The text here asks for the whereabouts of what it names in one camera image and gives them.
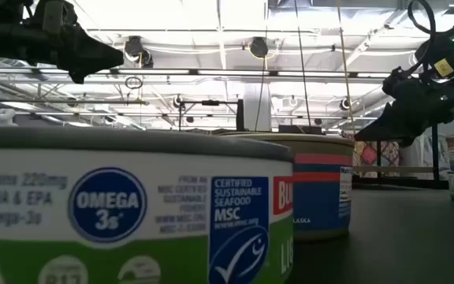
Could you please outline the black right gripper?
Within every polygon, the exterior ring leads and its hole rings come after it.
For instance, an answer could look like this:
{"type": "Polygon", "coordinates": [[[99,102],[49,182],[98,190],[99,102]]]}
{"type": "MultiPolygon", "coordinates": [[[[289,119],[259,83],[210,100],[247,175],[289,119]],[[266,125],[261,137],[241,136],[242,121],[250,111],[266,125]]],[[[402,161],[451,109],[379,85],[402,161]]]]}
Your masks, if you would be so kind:
{"type": "Polygon", "coordinates": [[[408,147],[428,127],[454,120],[454,77],[439,83],[424,73],[413,77],[398,67],[383,81],[383,91],[394,101],[355,134],[355,140],[395,141],[408,147]]]}

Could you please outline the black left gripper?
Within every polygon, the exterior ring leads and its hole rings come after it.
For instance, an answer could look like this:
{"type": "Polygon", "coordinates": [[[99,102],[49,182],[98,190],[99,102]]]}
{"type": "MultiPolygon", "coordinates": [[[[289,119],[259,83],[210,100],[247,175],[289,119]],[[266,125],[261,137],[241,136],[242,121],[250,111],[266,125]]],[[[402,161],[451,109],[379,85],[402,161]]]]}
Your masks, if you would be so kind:
{"type": "Polygon", "coordinates": [[[91,38],[78,25],[78,16],[70,2],[38,1],[24,27],[29,41],[43,49],[39,55],[32,55],[32,60],[68,70],[76,84],[82,84],[88,75],[124,63],[120,50],[91,38]]]}

